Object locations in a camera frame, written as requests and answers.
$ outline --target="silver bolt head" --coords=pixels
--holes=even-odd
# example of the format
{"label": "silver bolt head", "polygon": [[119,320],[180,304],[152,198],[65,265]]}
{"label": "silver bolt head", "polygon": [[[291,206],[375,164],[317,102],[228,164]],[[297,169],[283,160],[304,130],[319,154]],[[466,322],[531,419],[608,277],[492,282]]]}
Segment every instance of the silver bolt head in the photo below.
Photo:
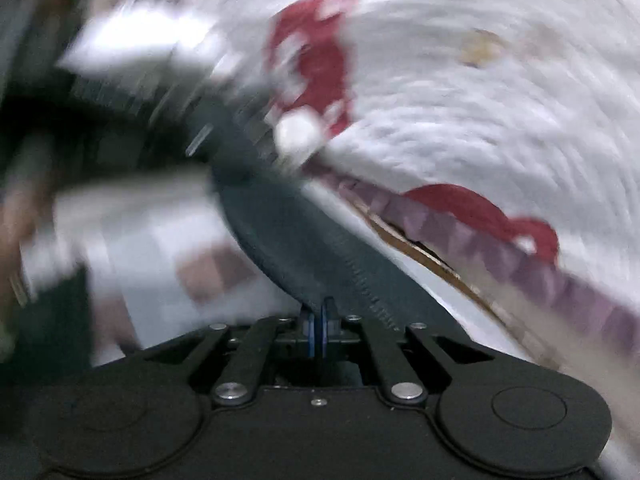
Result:
{"label": "silver bolt head", "polygon": [[247,393],[246,386],[241,383],[222,383],[216,388],[216,395],[226,400],[239,399]]}
{"label": "silver bolt head", "polygon": [[423,389],[415,383],[398,383],[391,388],[391,393],[398,399],[411,400],[422,395]]}

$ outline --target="hand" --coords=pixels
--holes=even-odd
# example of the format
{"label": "hand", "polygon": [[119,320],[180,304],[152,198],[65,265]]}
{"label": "hand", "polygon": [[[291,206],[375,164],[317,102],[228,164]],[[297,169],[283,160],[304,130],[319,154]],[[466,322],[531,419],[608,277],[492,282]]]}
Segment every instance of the hand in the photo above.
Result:
{"label": "hand", "polygon": [[50,209],[47,187],[42,183],[21,186],[0,205],[0,320],[15,303],[10,280],[20,273],[20,244],[33,235],[37,221]]}

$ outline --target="dark green fabric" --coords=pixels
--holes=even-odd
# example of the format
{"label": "dark green fabric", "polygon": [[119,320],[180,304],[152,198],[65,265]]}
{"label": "dark green fabric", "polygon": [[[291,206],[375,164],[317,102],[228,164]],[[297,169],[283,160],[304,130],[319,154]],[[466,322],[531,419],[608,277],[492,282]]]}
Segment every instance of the dark green fabric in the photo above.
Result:
{"label": "dark green fabric", "polygon": [[90,368],[92,316],[86,271],[39,295],[20,312],[14,354],[0,364],[0,386],[42,385]]}
{"label": "dark green fabric", "polygon": [[214,127],[202,151],[228,224],[248,256],[283,290],[317,313],[331,296],[343,316],[375,317],[396,330],[420,321],[467,338],[426,290],[329,218],[298,182],[263,163],[232,111],[211,96],[194,107],[184,126],[195,136],[206,124]]}

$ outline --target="red print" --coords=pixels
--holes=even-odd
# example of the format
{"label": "red print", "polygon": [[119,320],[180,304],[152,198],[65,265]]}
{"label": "red print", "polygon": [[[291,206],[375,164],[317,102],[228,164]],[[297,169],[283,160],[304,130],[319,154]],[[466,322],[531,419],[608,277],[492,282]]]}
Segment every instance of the red print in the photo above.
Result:
{"label": "red print", "polygon": [[536,256],[550,263],[558,257],[558,235],[549,224],[533,218],[508,218],[500,208],[466,187],[433,184],[404,195],[429,208],[451,213],[469,227],[498,240],[513,242],[530,236],[536,243]]}
{"label": "red print", "polygon": [[351,124],[348,56],[338,34],[355,0],[299,0],[275,17],[267,46],[267,67],[284,83],[276,92],[283,112],[309,106],[332,136]]}

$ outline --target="red pattern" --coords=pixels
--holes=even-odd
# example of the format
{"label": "red pattern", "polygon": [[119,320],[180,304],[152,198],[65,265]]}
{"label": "red pattern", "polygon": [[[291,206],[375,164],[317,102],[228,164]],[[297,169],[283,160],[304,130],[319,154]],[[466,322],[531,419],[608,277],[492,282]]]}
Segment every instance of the red pattern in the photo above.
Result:
{"label": "red pattern", "polygon": [[437,211],[451,213],[461,222],[484,231],[498,240],[513,242],[530,236],[536,244],[536,256],[549,263],[558,257],[558,235],[549,224],[535,218],[508,218],[485,197],[462,186],[433,184],[404,194]]}
{"label": "red pattern", "polygon": [[349,59],[338,34],[355,0],[340,0],[342,8],[325,17],[321,13],[327,1],[299,0],[276,15],[266,49],[266,64],[269,70],[274,68],[276,51],[289,36],[298,33],[304,38],[295,70],[302,76],[306,88],[293,102],[287,102],[282,95],[277,95],[275,104],[282,112],[309,106],[324,116],[328,108],[341,103],[335,119],[332,118],[331,123],[327,124],[330,135],[335,137],[352,123],[347,84]]}

